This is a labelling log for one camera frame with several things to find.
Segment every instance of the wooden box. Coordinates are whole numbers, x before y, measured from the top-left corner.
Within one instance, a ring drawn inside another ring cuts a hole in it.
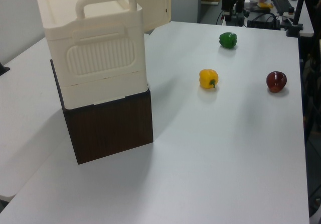
[[[59,98],[78,164],[153,142],[150,91],[123,99],[65,109]]]

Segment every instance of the bell pepper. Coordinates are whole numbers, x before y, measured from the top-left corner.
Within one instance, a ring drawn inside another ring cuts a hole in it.
[[[271,3],[264,3],[264,2],[259,2],[257,4],[260,8],[273,8],[273,5]]]
[[[236,34],[225,32],[220,36],[220,44],[225,48],[233,48],[236,45]]]
[[[219,75],[212,69],[204,69],[200,71],[200,85],[203,88],[215,88],[215,84],[219,82]]]

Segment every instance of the white table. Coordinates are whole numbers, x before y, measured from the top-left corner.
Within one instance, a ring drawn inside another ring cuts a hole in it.
[[[233,50],[219,45],[226,31]],[[66,137],[0,223],[308,223],[294,49],[278,31],[157,28],[146,42],[154,143],[77,165]],[[199,87],[206,68],[216,90]],[[288,79],[278,94],[265,83],[274,70]]]
[[[294,7],[294,9],[296,9],[297,0],[296,1],[289,1],[289,2]],[[271,12],[275,15],[278,15],[275,7],[273,7],[271,9]],[[312,37],[314,34],[314,30],[312,27],[312,23],[311,23],[305,2],[303,3],[303,6],[302,6],[301,15],[299,18],[299,23],[303,24],[303,30],[300,31],[300,36],[301,37]]]
[[[0,77],[0,200],[10,201],[68,135],[45,39]]]

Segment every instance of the yellow object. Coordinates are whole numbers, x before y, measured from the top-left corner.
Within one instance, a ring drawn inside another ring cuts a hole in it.
[[[212,69],[204,69],[200,71],[200,85],[203,88],[215,88],[215,84],[219,82],[219,75]]]
[[[273,5],[271,3],[264,3],[264,2],[259,2],[257,4],[260,8],[273,8]]]

